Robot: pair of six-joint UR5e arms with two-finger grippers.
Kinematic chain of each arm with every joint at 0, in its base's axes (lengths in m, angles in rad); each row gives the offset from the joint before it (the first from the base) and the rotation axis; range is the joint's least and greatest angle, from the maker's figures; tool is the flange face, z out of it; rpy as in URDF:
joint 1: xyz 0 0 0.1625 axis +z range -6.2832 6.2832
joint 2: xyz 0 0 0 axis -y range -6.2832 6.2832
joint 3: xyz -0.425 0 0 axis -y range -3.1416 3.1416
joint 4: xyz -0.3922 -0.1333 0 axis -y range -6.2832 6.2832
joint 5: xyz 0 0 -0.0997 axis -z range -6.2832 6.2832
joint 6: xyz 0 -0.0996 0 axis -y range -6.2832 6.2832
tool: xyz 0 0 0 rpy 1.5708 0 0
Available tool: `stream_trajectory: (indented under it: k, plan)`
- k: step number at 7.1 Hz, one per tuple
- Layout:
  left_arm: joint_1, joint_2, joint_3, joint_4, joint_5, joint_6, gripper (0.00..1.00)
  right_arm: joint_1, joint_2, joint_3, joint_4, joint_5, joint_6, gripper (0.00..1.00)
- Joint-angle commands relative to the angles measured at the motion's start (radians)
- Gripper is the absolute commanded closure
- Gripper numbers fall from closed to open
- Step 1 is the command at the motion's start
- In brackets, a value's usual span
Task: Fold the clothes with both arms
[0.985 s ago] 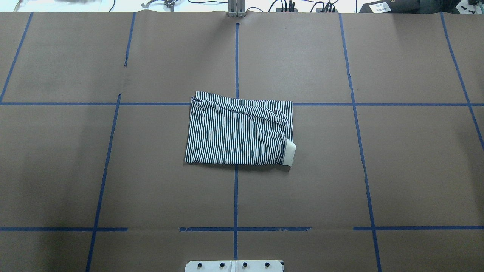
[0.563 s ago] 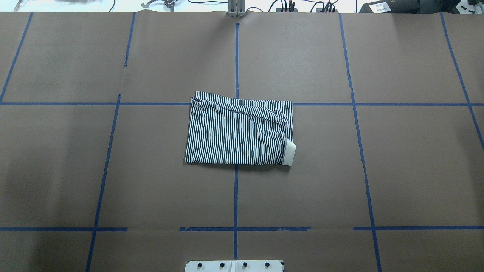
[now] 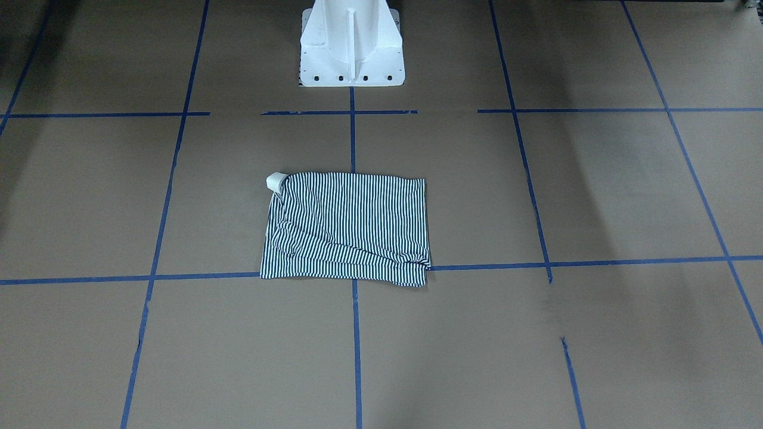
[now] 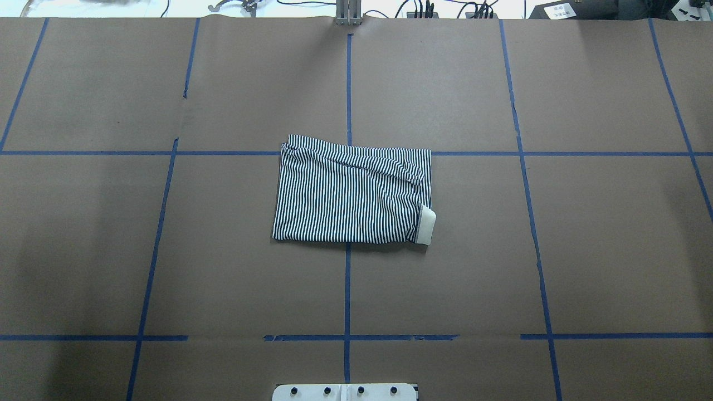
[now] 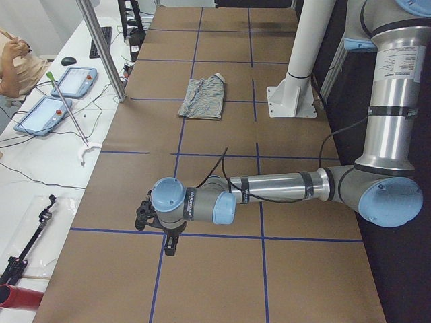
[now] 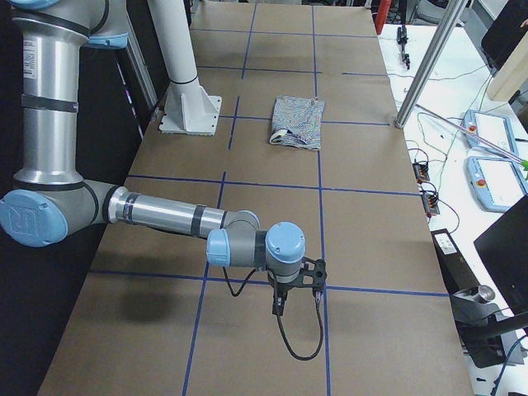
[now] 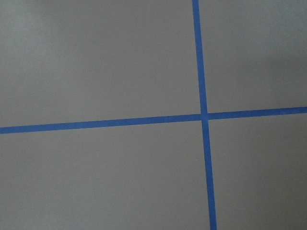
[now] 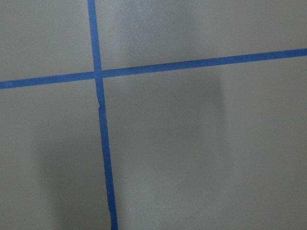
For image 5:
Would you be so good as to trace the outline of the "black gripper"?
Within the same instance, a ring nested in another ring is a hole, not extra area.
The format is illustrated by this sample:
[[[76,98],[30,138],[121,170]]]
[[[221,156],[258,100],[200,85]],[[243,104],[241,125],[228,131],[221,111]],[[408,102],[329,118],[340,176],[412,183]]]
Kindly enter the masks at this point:
[[[183,221],[180,226],[174,229],[164,227],[156,214],[152,202],[150,201],[151,190],[147,192],[147,198],[141,202],[141,205],[136,210],[135,228],[138,231],[143,231],[148,225],[152,228],[161,229],[166,236],[164,244],[164,253],[166,256],[175,256],[176,249],[179,241],[179,235],[185,230],[185,222]]]

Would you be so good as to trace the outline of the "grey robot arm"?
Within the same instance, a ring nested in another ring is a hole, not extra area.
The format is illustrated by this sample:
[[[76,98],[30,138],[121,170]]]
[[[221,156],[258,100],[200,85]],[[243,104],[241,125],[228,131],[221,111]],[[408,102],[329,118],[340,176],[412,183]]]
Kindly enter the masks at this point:
[[[239,203],[321,199],[343,203],[381,227],[412,220],[423,204],[408,153],[430,42],[430,2],[350,1],[344,41],[347,50],[377,52],[363,153],[352,165],[290,174],[209,174],[196,187],[162,178],[137,209],[135,227],[161,229],[165,254],[172,256],[188,222],[229,225]]]

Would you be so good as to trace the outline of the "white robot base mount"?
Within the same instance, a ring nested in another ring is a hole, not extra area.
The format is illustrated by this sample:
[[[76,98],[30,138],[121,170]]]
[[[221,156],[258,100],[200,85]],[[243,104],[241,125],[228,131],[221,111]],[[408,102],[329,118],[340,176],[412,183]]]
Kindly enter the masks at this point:
[[[271,118],[316,118],[311,75],[335,0],[305,0],[285,78],[267,88]]]

